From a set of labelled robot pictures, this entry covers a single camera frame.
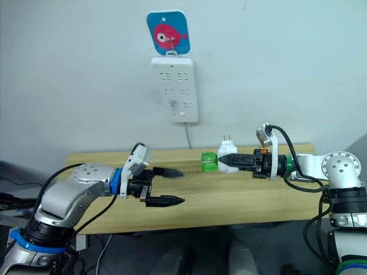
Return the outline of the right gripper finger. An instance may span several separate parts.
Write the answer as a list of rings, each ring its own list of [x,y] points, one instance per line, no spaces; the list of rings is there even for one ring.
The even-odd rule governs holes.
[[[256,158],[252,154],[231,153],[219,157],[218,160],[229,167],[238,168],[239,170],[254,170],[256,168]]]

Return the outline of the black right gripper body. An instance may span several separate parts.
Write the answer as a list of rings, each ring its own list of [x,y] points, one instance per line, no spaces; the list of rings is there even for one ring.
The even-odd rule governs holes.
[[[272,153],[265,149],[254,149],[255,164],[252,176],[254,178],[266,179],[271,175]]]

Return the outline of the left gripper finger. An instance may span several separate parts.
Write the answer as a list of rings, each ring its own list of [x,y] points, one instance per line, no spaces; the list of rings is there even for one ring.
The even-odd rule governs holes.
[[[153,167],[153,173],[155,176],[161,176],[163,178],[184,177],[184,174],[182,171],[174,169],[174,168]]]
[[[146,207],[170,207],[183,203],[183,198],[173,195],[160,195],[158,197],[149,197],[145,201]]]

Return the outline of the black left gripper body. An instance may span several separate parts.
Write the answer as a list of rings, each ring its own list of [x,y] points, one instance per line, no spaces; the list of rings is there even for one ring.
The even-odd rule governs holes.
[[[127,195],[147,203],[150,200],[153,178],[153,170],[143,170],[139,175],[134,175],[128,181]]]

